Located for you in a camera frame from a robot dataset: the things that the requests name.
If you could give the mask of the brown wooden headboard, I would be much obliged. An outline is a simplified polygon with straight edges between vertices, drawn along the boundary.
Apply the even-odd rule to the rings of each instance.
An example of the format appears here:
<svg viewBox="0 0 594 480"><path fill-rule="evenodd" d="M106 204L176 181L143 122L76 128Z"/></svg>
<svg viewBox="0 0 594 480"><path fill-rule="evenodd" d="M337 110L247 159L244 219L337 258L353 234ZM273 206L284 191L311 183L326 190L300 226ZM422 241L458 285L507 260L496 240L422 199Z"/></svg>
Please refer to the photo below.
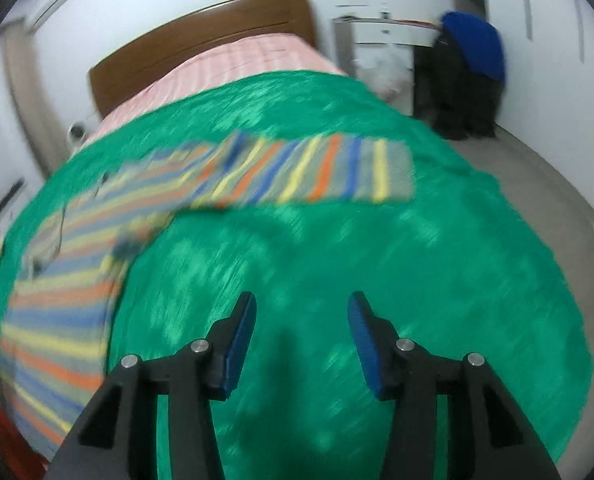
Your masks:
<svg viewBox="0 0 594 480"><path fill-rule="evenodd" d="M227 0L160 25L90 68L96 109L119 105L195 55L263 34L293 34L318 45L310 0Z"/></svg>

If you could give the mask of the striped knit sweater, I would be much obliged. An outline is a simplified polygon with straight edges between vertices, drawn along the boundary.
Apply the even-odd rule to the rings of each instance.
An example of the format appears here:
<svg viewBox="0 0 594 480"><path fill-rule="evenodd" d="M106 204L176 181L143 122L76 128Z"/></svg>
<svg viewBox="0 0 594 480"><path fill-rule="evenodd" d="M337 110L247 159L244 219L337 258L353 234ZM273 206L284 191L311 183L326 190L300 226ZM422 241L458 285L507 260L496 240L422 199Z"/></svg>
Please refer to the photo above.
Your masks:
<svg viewBox="0 0 594 480"><path fill-rule="evenodd" d="M179 212L327 200L409 200L401 141L349 133L272 140L236 131L131 162L45 218L29 242L0 332L4 404L52 456L99 388L132 261Z"/></svg>

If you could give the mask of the pink striped bed sheet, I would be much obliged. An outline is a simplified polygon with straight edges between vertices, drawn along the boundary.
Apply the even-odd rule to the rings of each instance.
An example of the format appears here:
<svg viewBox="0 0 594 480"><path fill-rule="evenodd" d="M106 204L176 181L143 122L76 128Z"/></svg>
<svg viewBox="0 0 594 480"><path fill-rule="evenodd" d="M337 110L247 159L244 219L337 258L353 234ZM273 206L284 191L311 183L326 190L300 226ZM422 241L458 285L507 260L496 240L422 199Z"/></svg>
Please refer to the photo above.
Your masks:
<svg viewBox="0 0 594 480"><path fill-rule="evenodd" d="M293 70L344 75L332 61L296 35L246 37L195 55L169 70L115 108L84 144L89 146L128 122L189 96L247 77Z"/></svg>

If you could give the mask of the black garment on chair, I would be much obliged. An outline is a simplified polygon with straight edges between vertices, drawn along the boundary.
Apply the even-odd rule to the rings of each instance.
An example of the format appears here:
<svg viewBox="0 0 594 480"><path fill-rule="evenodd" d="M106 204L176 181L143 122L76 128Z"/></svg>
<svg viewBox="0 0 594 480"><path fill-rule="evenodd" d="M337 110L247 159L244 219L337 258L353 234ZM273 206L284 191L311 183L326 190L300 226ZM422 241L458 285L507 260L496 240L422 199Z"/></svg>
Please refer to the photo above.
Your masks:
<svg viewBox="0 0 594 480"><path fill-rule="evenodd" d="M451 32L442 28L426 55L433 129L446 140L494 138L504 84L472 72Z"/></svg>

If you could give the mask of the black item on sill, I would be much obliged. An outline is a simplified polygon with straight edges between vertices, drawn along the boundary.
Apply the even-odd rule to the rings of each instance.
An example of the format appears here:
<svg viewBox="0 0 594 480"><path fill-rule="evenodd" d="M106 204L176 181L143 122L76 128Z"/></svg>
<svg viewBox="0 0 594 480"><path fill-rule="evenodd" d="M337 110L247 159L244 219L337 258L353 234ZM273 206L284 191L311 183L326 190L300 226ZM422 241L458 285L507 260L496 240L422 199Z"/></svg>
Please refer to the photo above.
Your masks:
<svg viewBox="0 0 594 480"><path fill-rule="evenodd" d="M6 208L14 203L14 200L20 196L20 193L26 188L26 180L24 178L17 179L6 192L6 195L0 200L0 217L6 212Z"/></svg>

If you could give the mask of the green bed cover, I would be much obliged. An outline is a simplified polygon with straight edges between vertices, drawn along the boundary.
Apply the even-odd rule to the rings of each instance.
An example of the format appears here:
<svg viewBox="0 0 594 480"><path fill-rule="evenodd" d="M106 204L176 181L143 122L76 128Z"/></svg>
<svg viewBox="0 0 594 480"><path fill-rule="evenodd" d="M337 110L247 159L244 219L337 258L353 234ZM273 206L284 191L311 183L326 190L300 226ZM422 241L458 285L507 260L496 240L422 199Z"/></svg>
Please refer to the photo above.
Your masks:
<svg viewBox="0 0 594 480"><path fill-rule="evenodd" d="M393 408L365 385L347 321L352 292L428 351L482 354L553 457L564 452L594 363L552 252L477 171L421 122L351 78L266 73L143 116L70 159L17 217L0 260L0 324L43 218L105 174L191 140L242 130L298 139L344 132L408 145L408 203L319 203L179 214L134 261L111 363L168 356L240 292L258 316L239 387L213 407L230 479L374 479Z"/></svg>

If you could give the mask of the small white fan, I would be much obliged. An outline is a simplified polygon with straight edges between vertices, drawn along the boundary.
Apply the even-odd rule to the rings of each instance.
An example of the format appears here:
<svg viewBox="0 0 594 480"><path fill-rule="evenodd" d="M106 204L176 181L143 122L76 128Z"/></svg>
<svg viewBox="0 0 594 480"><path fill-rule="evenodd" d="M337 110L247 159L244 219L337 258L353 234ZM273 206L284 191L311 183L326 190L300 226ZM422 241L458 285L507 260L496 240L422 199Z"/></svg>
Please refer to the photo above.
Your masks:
<svg viewBox="0 0 594 480"><path fill-rule="evenodd" d="M88 140L88 128L84 122L74 122L67 131L70 151L75 154L81 150Z"/></svg>

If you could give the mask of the beige curtain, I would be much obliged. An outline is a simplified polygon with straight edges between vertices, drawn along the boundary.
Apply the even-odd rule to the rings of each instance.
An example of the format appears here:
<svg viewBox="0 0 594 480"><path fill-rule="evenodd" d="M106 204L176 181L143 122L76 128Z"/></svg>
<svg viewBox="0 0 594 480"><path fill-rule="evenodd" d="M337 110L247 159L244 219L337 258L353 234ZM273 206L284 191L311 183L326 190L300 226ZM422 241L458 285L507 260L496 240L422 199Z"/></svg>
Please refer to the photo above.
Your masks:
<svg viewBox="0 0 594 480"><path fill-rule="evenodd" d="M25 139L43 177L50 177L70 158L70 147L66 130L44 88L34 35L22 20L3 26L2 53L6 80Z"/></svg>

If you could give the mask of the white desk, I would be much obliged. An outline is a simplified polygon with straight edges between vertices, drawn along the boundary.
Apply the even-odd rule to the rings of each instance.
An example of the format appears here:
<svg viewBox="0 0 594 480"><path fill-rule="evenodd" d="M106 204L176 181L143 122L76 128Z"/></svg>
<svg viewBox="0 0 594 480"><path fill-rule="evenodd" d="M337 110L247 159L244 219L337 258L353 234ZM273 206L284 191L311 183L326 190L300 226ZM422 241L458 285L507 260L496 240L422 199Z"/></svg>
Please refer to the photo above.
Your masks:
<svg viewBox="0 0 594 480"><path fill-rule="evenodd" d="M400 113L419 114L425 105L424 64L438 26L352 15L334 18L332 25L339 68Z"/></svg>

